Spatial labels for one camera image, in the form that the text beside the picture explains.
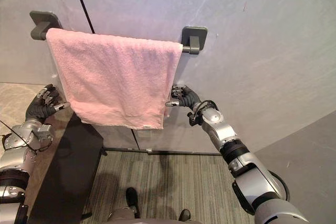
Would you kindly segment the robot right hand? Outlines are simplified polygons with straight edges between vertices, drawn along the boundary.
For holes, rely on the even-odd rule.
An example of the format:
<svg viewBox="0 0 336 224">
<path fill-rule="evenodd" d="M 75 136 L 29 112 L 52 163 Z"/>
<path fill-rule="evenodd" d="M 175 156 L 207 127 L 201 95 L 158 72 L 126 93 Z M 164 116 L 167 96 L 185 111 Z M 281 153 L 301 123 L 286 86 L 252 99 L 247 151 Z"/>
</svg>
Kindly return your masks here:
<svg viewBox="0 0 336 224">
<path fill-rule="evenodd" d="M 188 107 L 194 110 L 195 105 L 200 104 L 199 96 L 188 86 L 173 86 L 171 89 L 171 100 L 165 102 L 166 107 Z"/>
</svg>

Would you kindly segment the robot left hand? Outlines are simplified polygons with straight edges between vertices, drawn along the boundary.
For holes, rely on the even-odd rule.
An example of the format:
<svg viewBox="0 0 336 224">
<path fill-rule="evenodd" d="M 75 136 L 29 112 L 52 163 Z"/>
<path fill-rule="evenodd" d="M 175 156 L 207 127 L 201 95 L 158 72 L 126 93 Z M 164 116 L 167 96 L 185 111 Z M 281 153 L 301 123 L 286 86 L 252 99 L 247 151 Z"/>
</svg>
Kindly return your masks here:
<svg viewBox="0 0 336 224">
<path fill-rule="evenodd" d="M 56 112 L 70 107 L 69 102 L 61 102 L 60 94 L 53 84 L 42 88 L 28 106 L 25 114 L 25 121 L 35 120 L 44 123 L 46 119 Z"/>
</svg>

